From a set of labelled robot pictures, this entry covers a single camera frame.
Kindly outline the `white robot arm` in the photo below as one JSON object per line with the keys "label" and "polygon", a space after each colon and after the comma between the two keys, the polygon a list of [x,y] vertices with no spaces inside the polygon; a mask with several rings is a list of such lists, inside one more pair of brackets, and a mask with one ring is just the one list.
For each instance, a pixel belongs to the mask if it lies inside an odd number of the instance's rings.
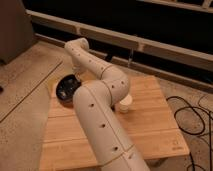
{"label": "white robot arm", "polygon": [[64,46],[76,74],[89,70],[97,80],[80,86],[73,106],[101,171],[150,171],[111,107],[124,99],[130,89],[128,76],[115,65],[88,52],[85,38]]}

